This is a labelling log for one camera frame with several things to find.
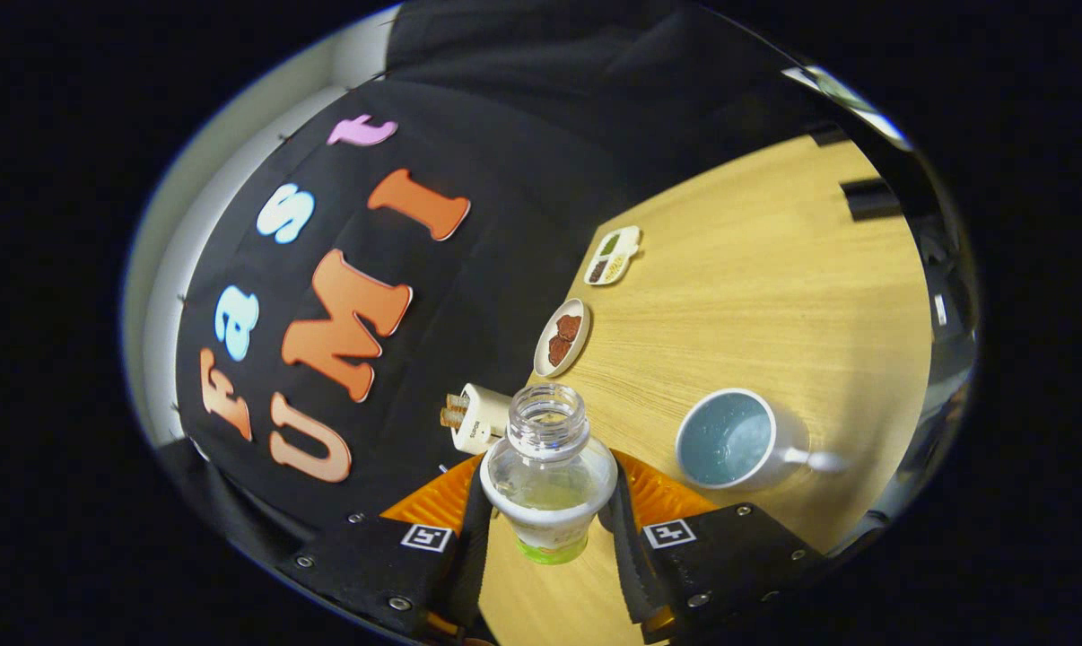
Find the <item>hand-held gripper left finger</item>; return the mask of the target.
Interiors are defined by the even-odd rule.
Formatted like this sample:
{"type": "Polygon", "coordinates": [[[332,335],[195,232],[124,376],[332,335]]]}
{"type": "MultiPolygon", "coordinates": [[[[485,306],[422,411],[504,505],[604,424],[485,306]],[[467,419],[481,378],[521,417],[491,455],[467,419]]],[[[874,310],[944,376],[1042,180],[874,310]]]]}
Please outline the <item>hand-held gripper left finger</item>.
{"type": "Polygon", "coordinates": [[[462,642],[480,615],[492,505],[472,457],[390,510],[320,532],[277,564],[294,586],[410,642],[462,642]]]}

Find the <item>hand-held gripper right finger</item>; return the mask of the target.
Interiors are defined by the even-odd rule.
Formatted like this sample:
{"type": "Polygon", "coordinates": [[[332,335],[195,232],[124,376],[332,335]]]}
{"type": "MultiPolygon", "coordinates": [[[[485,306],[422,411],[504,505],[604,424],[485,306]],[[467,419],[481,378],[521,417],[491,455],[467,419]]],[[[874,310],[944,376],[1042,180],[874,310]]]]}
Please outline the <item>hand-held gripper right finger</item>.
{"type": "Polygon", "coordinates": [[[812,584],[824,556],[763,507],[729,506],[615,450],[606,505],[626,612],[645,642],[700,642],[812,584]]]}

